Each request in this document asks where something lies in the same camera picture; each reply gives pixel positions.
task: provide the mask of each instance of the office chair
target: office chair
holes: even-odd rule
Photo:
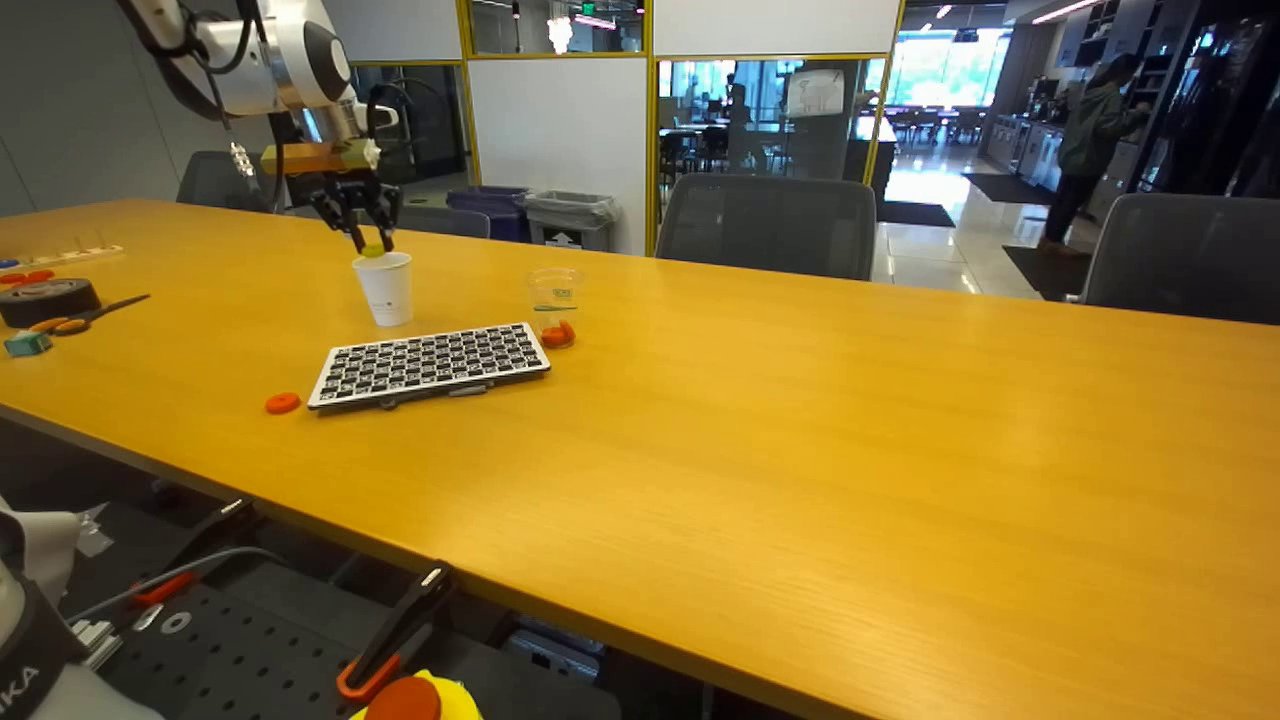
[[[730,168],[730,129],[706,129],[706,135],[700,135],[700,168],[706,172],[724,172]]]
[[[847,117],[794,122],[789,154],[794,154],[794,164],[789,164],[794,176],[846,181]]]
[[[402,210],[397,223],[449,238],[491,238],[491,219],[483,211],[465,210]]]
[[[864,184],[797,176],[683,176],[660,257],[869,281],[877,200]]]
[[[1280,326],[1280,200],[1119,196],[1081,302]]]
[[[274,194],[243,176],[232,154],[192,154],[177,200],[254,211],[274,210]]]

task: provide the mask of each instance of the orange object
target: orange object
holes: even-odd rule
[[[372,704],[377,691],[387,687],[402,668],[405,668],[405,661],[402,661],[402,658],[387,658],[372,675],[363,675],[363,686],[356,686],[356,666],[343,666],[343,668],[335,674],[335,697],[341,697],[343,704]]]
[[[174,582],[165,582],[165,586],[157,586],[157,589],[135,591],[131,605],[142,605],[142,607],[168,605],[168,601],[177,601],[182,591],[190,591],[192,586],[196,586],[192,572],[190,572],[190,576],[174,576]]]
[[[49,283],[49,267],[0,272],[0,283]]]
[[[572,326],[549,326],[542,335],[538,335],[546,348],[569,348],[572,345]]]
[[[402,675],[372,697],[369,720],[439,720],[439,691],[425,675]]]
[[[297,394],[275,394],[275,398],[270,398],[270,412],[274,415],[289,415],[289,412],[297,412],[304,399],[297,398]]]

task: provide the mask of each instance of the wall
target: wall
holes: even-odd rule
[[[896,0],[664,0],[657,58],[887,53]]]
[[[222,126],[168,98],[118,3],[0,3],[0,30],[0,211],[177,196],[196,150],[229,150]]]
[[[324,0],[354,59],[461,59],[452,0]]]
[[[646,59],[474,59],[483,184],[619,206],[619,252],[646,252]]]
[[[1028,89],[1044,75],[1044,65],[1058,58],[1058,49],[1062,49],[1058,26],[1014,30],[993,112],[1025,112]]]

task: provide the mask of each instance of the wooden table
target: wooden table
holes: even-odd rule
[[[317,219],[102,206],[0,257],[148,304],[0,403],[869,718],[1280,709],[1280,334],[414,238],[416,326],[529,315],[546,382],[270,415],[377,330]]]

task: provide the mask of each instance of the whiteboard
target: whiteboard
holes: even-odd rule
[[[616,249],[646,252],[646,59],[474,59],[483,184],[614,196]]]
[[[452,0],[324,0],[348,58],[372,59],[461,59]]]
[[[657,58],[887,53],[896,0],[664,0]]]

